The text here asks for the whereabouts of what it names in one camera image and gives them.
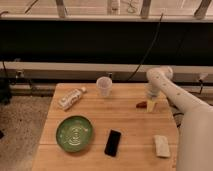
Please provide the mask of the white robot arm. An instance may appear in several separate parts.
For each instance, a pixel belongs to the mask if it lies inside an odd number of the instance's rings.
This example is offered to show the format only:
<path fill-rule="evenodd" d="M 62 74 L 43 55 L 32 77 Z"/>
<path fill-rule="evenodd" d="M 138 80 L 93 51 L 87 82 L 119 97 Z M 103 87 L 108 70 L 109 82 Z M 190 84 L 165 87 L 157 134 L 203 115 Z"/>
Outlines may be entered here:
<path fill-rule="evenodd" d="M 174 84 L 171 67 L 149 69 L 146 77 L 149 100 L 162 92 L 184 114 L 176 171 L 213 171 L 213 106 Z"/>

